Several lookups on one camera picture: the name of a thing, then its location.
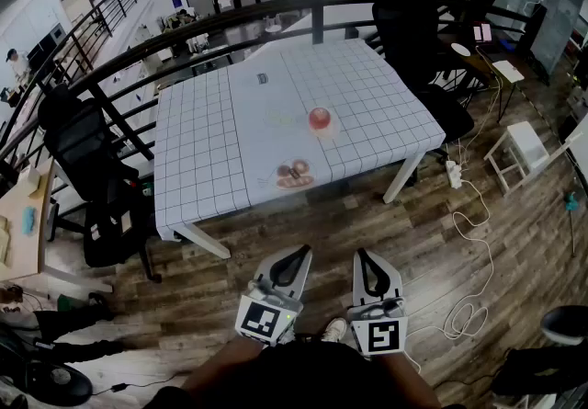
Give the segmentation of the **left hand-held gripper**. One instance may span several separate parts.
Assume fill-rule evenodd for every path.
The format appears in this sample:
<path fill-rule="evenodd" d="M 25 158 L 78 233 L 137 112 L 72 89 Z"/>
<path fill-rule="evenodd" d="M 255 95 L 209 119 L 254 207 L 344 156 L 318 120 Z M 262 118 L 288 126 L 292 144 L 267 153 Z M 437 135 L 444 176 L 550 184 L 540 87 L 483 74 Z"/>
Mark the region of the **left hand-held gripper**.
<path fill-rule="evenodd" d="M 310 247 L 298 244 L 261 261 L 254 273 L 255 280 L 248 283 L 247 292 L 240 300 L 234 326 L 237 334 L 270 347 L 278 343 L 303 310 L 299 299 L 312 257 Z"/>

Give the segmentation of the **red apple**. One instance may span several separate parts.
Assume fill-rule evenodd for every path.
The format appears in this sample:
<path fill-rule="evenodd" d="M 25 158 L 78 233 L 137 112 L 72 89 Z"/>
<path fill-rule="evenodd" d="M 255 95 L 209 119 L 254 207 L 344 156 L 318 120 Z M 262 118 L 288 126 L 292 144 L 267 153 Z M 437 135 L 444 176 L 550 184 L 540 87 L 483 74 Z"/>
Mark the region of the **red apple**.
<path fill-rule="evenodd" d="M 327 129 L 332 122 L 332 115 L 328 108 L 313 108 L 308 115 L 309 126 L 314 131 Z"/>

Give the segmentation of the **person's right forearm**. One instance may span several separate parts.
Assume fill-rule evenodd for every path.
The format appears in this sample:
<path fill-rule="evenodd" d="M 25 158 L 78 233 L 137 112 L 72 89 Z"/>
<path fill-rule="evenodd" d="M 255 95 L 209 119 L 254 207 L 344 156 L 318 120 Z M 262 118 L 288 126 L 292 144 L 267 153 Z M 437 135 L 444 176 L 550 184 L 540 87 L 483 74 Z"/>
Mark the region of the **person's right forearm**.
<path fill-rule="evenodd" d="M 378 355 L 372 361 L 387 374 L 404 409 L 442 409 L 433 389 L 404 353 Z"/>

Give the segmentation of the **clear plate of breads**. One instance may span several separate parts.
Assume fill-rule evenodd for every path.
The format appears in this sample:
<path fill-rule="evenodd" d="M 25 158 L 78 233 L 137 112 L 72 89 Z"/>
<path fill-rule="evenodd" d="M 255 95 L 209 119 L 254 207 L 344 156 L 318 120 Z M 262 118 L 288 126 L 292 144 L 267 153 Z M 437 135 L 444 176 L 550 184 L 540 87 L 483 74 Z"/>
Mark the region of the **clear plate of breads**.
<path fill-rule="evenodd" d="M 307 162 L 307 163 L 308 163 L 308 165 L 309 165 L 309 168 L 310 168 L 310 169 L 309 169 L 309 171 L 308 171 L 307 173 L 303 174 L 303 175 L 301 175 L 301 174 L 298 174 L 298 173 L 297 173 L 297 172 L 296 172 L 296 171 L 295 171 L 295 170 L 292 168 L 292 164 L 293 164 L 293 162 L 294 162 L 295 160 L 304 160 L 305 162 Z M 290 159 L 290 160 L 287 160 L 287 161 L 285 161 L 285 162 L 284 162 L 284 163 L 282 163 L 281 165 L 288 165 L 288 166 L 290 167 L 290 176 L 292 176 L 292 177 L 294 177 L 294 178 L 297 178 L 297 177 L 299 177 L 299 176 L 313 176 L 313 177 L 314 177 L 314 183 L 313 183 L 312 185 L 308 186 L 308 187 L 311 187 L 311 186 L 313 186 L 313 185 L 315 184 L 316 175 L 315 175 L 315 173 L 314 173 L 314 168 L 313 168 L 313 166 L 311 165 L 311 163 L 310 163 L 308 160 L 305 160 L 305 159 Z M 277 180 L 278 180 L 279 178 L 280 178 L 280 176 L 278 176 L 278 175 L 277 175 L 277 168 L 276 168 L 276 171 L 275 171 L 275 185 L 276 185 L 276 187 L 277 187 Z"/>

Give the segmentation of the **person's white shoe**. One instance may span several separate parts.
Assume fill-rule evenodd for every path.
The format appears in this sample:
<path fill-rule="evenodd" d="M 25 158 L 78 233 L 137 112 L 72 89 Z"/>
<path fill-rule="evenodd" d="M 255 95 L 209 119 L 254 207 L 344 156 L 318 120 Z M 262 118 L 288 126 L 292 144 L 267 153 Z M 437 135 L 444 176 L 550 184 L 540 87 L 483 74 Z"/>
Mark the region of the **person's white shoe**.
<path fill-rule="evenodd" d="M 321 341 L 327 343 L 340 343 L 347 331 L 347 321 L 342 317 L 332 319 L 322 333 Z"/>

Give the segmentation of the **white table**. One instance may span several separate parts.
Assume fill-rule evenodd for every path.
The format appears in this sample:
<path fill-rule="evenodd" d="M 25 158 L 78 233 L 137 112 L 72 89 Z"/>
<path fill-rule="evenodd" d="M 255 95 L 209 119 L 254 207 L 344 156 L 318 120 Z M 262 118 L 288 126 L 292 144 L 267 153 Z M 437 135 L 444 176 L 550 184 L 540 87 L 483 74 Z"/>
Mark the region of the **white table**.
<path fill-rule="evenodd" d="M 411 183 L 413 173 L 416 171 L 417 166 L 423 159 L 424 155 L 425 152 L 416 153 L 403 160 L 400 170 L 382 196 L 382 201 L 385 204 L 391 204 L 401 192 L 402 188 L 408 183 Z M 181 222 L 173 225 L 171 229 L 173 232 L 171 233 L 170 238 L 166 240 L 178 242 L 179 237 L 183 236 L 190 242 L 202 247 L 204 250 L 215 256 L 222 259 L 228 259 L 231 257 L 231 252 L 226 246 L 199 229 L 193 222 Z"/>

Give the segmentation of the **long brown bread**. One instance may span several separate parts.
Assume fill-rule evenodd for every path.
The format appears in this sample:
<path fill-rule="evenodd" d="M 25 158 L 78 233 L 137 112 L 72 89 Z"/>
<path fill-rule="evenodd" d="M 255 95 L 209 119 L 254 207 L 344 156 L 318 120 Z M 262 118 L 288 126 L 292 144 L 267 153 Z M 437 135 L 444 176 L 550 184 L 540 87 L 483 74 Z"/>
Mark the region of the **long brown bread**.
<path fill-rule="evenodd" d="M 289 177 L 280 177 L 277 180 L 277 187 L 279 189 L 300 189 L 305 188 L 314 183 L 313 176 L 299 176 L 294 178 L 292 176 Z"/>

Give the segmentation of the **person's black clothing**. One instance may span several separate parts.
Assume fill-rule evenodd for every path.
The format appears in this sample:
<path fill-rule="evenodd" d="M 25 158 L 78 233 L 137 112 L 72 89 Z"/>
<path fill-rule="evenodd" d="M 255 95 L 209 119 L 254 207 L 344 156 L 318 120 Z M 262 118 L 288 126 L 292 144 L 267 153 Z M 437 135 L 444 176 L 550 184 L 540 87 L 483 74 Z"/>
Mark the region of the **person's black clothing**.
<path fill-rule="evenodd" d="M 342 343 L 265 347 L 242 378 L 226 409 L 404 409 L 387 374 Z M 182 386 L 163 387 L 142 409 L 197 409 Z"/>

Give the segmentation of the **white power strip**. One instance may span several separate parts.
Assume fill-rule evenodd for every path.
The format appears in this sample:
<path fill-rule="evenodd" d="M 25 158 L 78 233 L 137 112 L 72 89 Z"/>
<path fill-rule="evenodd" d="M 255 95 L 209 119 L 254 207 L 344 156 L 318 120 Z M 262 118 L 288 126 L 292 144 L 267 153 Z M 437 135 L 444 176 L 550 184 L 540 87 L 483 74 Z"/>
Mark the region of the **white power strip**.
<path fill-rule="evenodd" d="M 447 160 L 445 162 L 445 167 L 447 171 L 449 185 L 454 189 L 461 188 L 461 165 L 457 164 L 455 161 Z"/>

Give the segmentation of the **white grid tablecloth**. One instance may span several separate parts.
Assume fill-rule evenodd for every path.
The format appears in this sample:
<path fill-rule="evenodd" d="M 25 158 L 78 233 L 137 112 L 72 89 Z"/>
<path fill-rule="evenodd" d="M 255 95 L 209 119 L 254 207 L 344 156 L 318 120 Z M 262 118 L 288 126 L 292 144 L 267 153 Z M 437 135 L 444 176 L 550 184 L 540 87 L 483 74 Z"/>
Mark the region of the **white grid tablecloth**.
<path fill-rule="evenodd" d="M 340 132 L 313 135 L 308 114 L 332 110 Z M 268 112 L 294 126 L 268 124 Z M 167 87 L 157 105 L 158 233 L 329 184 L 440 147 L 445 133 L 397 72 L 361 39 L 265 51 Z M 308 160 L 315 184 L 275 185 L 276 168 Z"/>

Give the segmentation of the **white stool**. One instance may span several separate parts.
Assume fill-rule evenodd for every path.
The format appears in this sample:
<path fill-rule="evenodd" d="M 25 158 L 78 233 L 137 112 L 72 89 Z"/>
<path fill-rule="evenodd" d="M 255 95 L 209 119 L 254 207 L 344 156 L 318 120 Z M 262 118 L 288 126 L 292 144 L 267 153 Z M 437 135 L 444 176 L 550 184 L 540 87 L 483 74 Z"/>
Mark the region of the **white stool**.
<path fill-rule="evenodd" d="M 548 159 L 547 149 L 528 121 L 509 125 L 484 156 L 505 197 L 533 180 Z"/>

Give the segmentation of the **black round base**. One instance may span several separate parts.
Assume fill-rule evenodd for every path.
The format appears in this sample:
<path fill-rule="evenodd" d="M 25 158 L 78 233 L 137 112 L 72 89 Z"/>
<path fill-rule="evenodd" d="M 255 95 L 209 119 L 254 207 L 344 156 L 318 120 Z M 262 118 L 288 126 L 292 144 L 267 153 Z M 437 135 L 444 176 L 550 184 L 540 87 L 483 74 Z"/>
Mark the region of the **black round base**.
<path fill-rule="evenodd" d="M 24 392 L 41 403 L 74 407 L 86 403 L 92 397 L 93 385 L 76 369 L 33 361 L 26 366 Z"/>

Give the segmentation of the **white flat pad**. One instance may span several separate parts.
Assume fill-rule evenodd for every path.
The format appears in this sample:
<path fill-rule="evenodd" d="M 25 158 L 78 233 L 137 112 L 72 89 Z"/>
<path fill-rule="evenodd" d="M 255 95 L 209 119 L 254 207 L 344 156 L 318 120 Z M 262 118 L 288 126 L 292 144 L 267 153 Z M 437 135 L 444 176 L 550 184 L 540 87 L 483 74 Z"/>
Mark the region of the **white flat pad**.
<path fill-rule="evenodd" d="M 525 79 L 525 77 L 507 60 L 494 62 L 492 67 L 510 84 L 515 84 Z"/>

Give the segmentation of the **black metal railing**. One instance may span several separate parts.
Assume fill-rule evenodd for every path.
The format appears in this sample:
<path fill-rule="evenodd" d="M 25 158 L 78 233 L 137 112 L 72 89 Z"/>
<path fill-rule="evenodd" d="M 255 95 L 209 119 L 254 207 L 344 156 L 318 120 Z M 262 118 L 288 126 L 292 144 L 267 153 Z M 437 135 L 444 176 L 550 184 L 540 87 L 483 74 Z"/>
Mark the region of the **black metal railing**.
<path fill-rule="evenodd" d="M 245 50 L 253 46 L 261 46 L 277 40 L 292 39 L 306 35 L 311 35 L 311 42 L 313 44 L 319 44 L 324 42 L 324 34 L 327 32 L 339 29 L 347 30 L 348 28 L 376 27 L 375 18 L 372 17 L 371 14 L 368 17 L 362 18 L 344 17 L 340 22 L 333 21 L 327 23 L 325 9 L 335 7 L 337 10 L 343 11 L 344 9 L 339 9 L 339 7 L 370 5 L 369 10 L 371 10 L 372 5 L 391 4 L 392 2 L 393 0 L 273 0 L 263 4 L 231 10 L 217 17 L 205 17 L 196 23 L 188 24 L 182 28 L 173 29 L 164 35 L 153 37 L 146 42 L 123 52 L 120 56 L 116 56 L 112 60 L 100 65 L 96 69 L 90 71 L 87 75 L 84 75 L 81 79 L 66 86 L 66 88 L 71 93 L 70 97 L 79 97 L 86 91 L 90 93 L 91 97 L 93 97 L 94 94 L 92 90 L 100 89 L 99 84 L 110 78 L 110 76 L 127 69 L 136 62 L 141 62 L 147 56 L 154 55 L 159 50 L 171 47 L 175 43 L 183 42 L 187 40 L 188 37 L 196 37 L 204 33 L 214 33 L 220 30 L 237 27 L 245 23 L 251 23 L 261 17 L 269 17 L 270 15 L 277 14 L 281 11 L 307 9 L 311 11 L 309 15 L 309 17 L 311 17 L 311 23 L 307 28 L 278 32 L 278 34 L 273 36 L 264 35 L 240 43 L 229 44 L 225 48 L 212 50 L 202 56 L 197 56 L 193 62 L 181 63 L 176 68 L 156 72 L 155 75 L 148 76 L 140 82 L 120 89 L 113 96 L 106 96 L 102 89 L 100 89 L 97 96 L 97 105 L 107 114 L 107 118 L 109 119 L 109 123 L 107 123 L 107 141 L 114 144 L 115 148 L 122 148 L 124 142 L 130 142 L 131 148 L 122 154 L 121 159 L 123 160 L 136 154 L 140 154 L 145 160 L 151 161 L 153 159 L 152 147 L 154 146 L 154 142 L 146 143 L 141 139 L 140 135 L 146 131 L 153 130 L 155 123 L 151 122 L 144 127 L 132 128 L 128 119 L 133 115 L 142 113 L 147 108 L 154 107 L 155 102 L 145 102 L 142 105 L 139 105 L 138 108 L 132 108 L 121 113 L 115 108 L 115 101 L 128 94 L 134 93 L 137 89 L 148 85 L 151 82 L 158 81 L 164 76 L 174 74 L 181 69 L 209 62 L 222 56 L 232 55 L 236 51 Z M 470 0 L 433 0 L 433 6 L 439 17 L 448 14 L 450 11 L 460 12 L 461 20 L 451 21 L 443 18 L 437 20 L 438 24 L 447 25 L 449 27 L 464 25 L 465 18 L 470 17 L 470 14 L 473 13 L 476 7 L 478 7 L 480 11 L 484 9 L 488 17 L 505 17 L 526 24 L 525 29 L 515 28 L 514 26 L 505 27 L 491 24 L 496 30 L 512 31 L 522 34 L 517 45 L 518 49 L 522 50 L 524 53 L 530 51 L 547 15 L 547 8 L 541 3 L 534 4 L 534 10 L 530 16 L 506 10 L 498 6 L 482 7 L 481 5 L 474 4 Z M 40 141 L 35 149 L 29 147 L 28 151 L 23 154 L 23 157 L 19 161 L 16 160 L 17 147 L 25 141 L 29 135 L 31 135 L 30 138 L 32 144 L 32 139 L 39 126 L 37 116 L 33 115 L 12 138 L 7 138 L 6 134 L 2 141 L 0 141 L 0 198 L 10 187 L 13 187 L 16 184 L 23 166 L 30 164 L 30 158 L 33 158 L 33 162 L 35 162 L 35 160 L 37 163 L 39 162 L 40 153 L 44 149 L 43 140 Z M 122 133 L 118 138 L 114 137 L 115 134 L 111 129 L 112 126 L 118 128 Z"/>

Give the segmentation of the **light wooden desk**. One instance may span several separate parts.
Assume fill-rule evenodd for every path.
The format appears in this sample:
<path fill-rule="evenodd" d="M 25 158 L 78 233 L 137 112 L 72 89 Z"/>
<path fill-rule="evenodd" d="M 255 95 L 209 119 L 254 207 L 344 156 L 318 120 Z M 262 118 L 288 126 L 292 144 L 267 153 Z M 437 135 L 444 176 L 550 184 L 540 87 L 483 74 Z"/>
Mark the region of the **light wooden desk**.
<path fill-rule="evenodd" d="M 46 232 L 49 230 L 52 187 L 57 177 L 65 180 L 67 176 L 51 158 L 31 171 L 37 182 L 35 185 L 22 179 L 0 197 L 0 216 L 6 218 L 9 235 L 5 260 L 0 261 L 0 282 L 46 276 L 87 290 L 111 293 L 113 287 L 99 279 L 73 275 L 47 263 Z M 27 206 L 37 211 L 31 236 L 21 231 L 22 213 Z"/>

